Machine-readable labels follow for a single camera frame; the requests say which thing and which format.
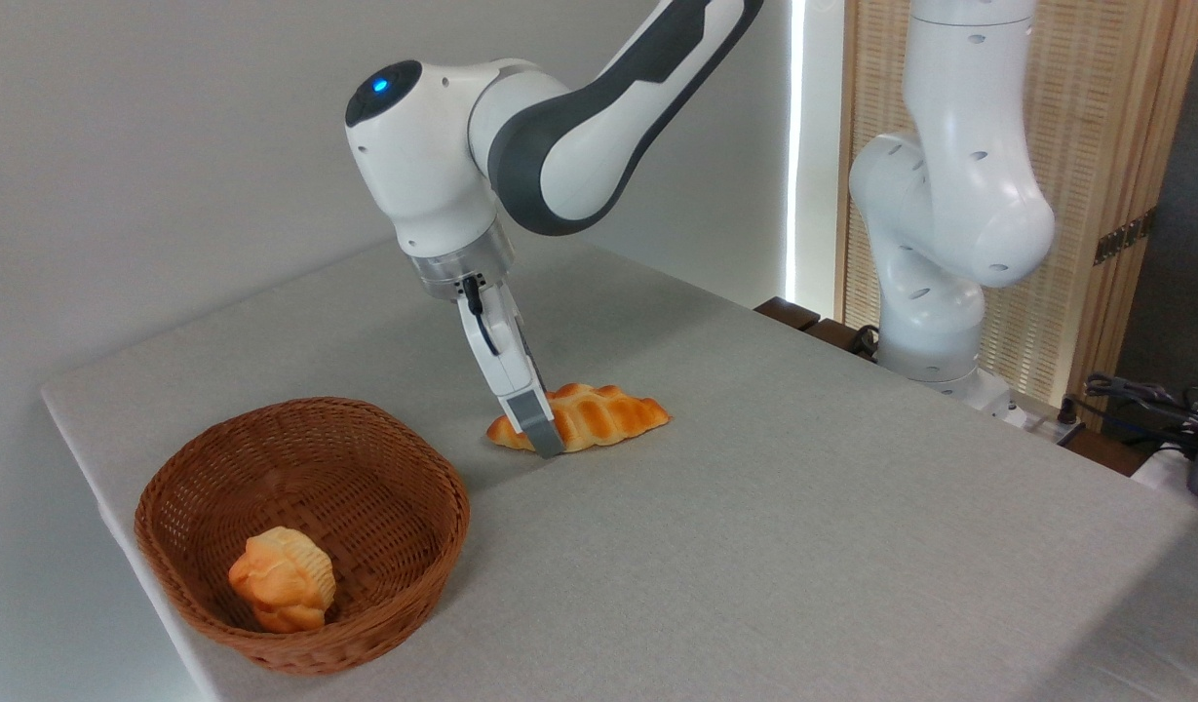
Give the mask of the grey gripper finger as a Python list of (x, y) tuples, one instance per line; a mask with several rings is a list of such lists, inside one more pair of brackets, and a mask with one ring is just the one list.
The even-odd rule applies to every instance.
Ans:
[(553, 423), (553, 410), (540, 385), (532, 385), (518, 394), (504, 397), (504, 410), (514, 430), (528, 438), (539, 456), (551, 458), (564, 453), (563, 438)]

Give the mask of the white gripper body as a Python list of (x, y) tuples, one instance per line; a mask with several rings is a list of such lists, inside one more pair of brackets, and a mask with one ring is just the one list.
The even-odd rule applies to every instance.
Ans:
[(496, 397), (518, 394), (540, 385), (536, 363), (522, 335), (522, 317), (508, 285), (480, 286), (477, 279), (459, 284), (462, 328), (483, 377)]

